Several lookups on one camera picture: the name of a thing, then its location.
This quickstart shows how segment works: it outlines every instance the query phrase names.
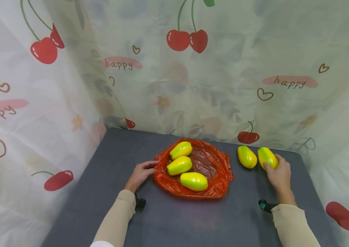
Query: right hand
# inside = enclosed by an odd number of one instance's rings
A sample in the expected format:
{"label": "right hand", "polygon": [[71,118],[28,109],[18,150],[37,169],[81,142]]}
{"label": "right hand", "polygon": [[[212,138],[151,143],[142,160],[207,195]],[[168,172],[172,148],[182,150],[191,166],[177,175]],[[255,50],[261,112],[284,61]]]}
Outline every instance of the right hand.
{"label": "right hand", "polygon": [[125,190],[135,193],[140,185],[148,178],[149,175],[156,173],[154,167],[159,161],[146,161],[137,164],[128,182],[125,184]]}
{"label": "right hand", "polygon": [[279,154],[275,154],[279,160],[279,165],[276,169],[269,166],[268,163],[264,162],[265,169],[268,174],[269,182],[273,185],[277,192],[291,191],[290,177],[291,170],[290,164]]}

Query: mango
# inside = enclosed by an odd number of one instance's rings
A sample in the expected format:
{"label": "mango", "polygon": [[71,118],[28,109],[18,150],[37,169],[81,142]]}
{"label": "mango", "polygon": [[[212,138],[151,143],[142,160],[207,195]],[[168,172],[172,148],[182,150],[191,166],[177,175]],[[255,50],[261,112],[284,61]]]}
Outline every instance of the mango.
{"label": "mango", "polygon": [[260,166],[265,171],[266,169],[263,165],[264,162],[268,163],[269,166],[271,166],[273,169],[276,169],[276,167],[278,167],[279,161],[269,148],[259,148],[257,154],[258,160],[260,161]]}
{"label": "mango", "polygon": [[207,178],[198,172],[187,172],[180,175],[180,183],[193,191],[203,191],[207,189]]}
{"label": "mango", "polygon": [[238,159],[244,167],[249,169],[253,169],[257,164],[257,156],[247,146],[238,147]]}
{"label": "mango", "polygon": [[179,158],[180,156],[188,156],[192,152],[191,143],[188,141],[182,141],[172,149],[169,154],[172,157],[172,161]]}
{"label": "mango", "polygon": [[170,176],[179,175],[184,172],[188,172],[192,167],[190,157],[180,156],[179,158],[172,161],[167,167],[167,171]]}

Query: curtain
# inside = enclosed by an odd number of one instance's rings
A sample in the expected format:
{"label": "curtain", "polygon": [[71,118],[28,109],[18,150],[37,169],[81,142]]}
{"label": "curtain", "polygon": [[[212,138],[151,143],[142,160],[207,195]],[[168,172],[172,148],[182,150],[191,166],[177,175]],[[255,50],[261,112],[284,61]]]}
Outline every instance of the curtain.
{"label": "curtain", "polygon": [[298,152],[349,246],[349,1],[0,1],[0,246],[41,244],[104,125]]}

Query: red plastic bag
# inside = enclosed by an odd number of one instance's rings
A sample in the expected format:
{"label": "red plastic bag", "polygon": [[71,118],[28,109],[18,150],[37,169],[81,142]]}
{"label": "red plastic bag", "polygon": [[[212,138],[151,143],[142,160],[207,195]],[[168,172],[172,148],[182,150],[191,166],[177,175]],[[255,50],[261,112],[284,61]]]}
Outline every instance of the red plastic bag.
{"label": "red plastic bag", "polygon": [[[180,142],[188,141],[192,146],[192,153],[188,156],[192,161],[189,172],[199,172],[208,179],[208,187],[204,191],[196,192],[180,184],[180,175],[169,176],[166,166],[172,162],[169,152]],[[231,171],[229,155],[219,151],[214,145],[188,138],[182,138],[165,151],[159,153],[155,159],[159,161],[155,169],[154,181],[173,195],[192,199],[221,198],[227,193],[229,183],[235,178]]]}

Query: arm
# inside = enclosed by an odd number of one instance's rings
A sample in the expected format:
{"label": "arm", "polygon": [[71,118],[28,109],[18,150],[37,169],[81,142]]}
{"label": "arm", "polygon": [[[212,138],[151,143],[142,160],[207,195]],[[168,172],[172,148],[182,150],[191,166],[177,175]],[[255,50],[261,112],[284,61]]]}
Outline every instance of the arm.
{"label": "arm", "polygon": [[146,161],[136,165],[125,188],[104,217],[91,247],[123,247],[129,221],[135,213],[135,192],[149,175],[156,172],[152,167],[157,163]]}
{"label": "arm", "polygon": [[135,194],[129,190],[122,190],[104,217],[93,242],[106,242],[115,247],[122,247],[125,242],[128,223],[135,213],[135,207]]}
{"label": "arm", "polygon": [[320,247],[308,226],[305,212],[297,207],[292,191],[281,192],[278,196],[280,204],[271,212],[283,247]]}
{"label": "arm", "polygon": [[279,239],[283,247],[320,247],[308,226],[305,212],[297,207],[294,194],[291,191],[290,164],[278,154],[276,157],[279,160],[279,166],[276,169],[272,169],[265,163],[264,166],[269,181],[278,193],[279,205],[274,207],[271,212]]}

